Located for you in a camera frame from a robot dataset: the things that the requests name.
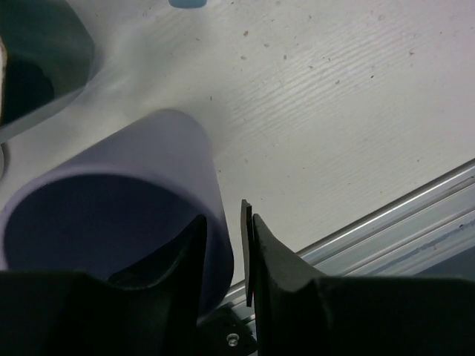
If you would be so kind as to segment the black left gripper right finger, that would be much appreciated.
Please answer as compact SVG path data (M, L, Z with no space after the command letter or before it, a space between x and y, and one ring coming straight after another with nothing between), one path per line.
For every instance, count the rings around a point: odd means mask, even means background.
M241 203L246 304L260 355L472 355L474 283L329 276Z

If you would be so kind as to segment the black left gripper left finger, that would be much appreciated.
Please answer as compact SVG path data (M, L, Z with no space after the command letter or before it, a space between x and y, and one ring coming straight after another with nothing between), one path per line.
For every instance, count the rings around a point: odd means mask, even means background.
M3 355L193 355L207 222L104 282L79 271L1 274Z

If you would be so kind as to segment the lavender plastic cup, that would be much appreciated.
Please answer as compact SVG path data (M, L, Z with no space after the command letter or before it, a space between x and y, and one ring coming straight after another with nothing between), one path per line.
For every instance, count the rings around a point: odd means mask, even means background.
M82 270L107 280L172 241L197 215L208 237L200 313L216 308L234 257L203 127L153 112L20 188L1 211L1 268Z

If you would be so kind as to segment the dark teal cup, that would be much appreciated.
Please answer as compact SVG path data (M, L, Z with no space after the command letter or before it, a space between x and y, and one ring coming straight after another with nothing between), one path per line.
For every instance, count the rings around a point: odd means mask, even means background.
M2 142L62 111L92 75L94 41L67 1L2 1L1 48Z

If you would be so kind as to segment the light blue faceted mug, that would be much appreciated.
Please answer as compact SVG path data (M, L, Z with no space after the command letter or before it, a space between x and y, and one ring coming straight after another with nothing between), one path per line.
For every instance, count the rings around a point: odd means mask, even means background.
M204 7L207 4L207 0L169 0L168 3L172 7L180 9L197 9Z

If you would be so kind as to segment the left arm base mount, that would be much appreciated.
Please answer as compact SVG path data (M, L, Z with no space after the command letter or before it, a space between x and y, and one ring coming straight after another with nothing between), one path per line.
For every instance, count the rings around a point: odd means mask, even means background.
M247 356L258 350L251 329L229 307L216 309L197 324L195 355Z

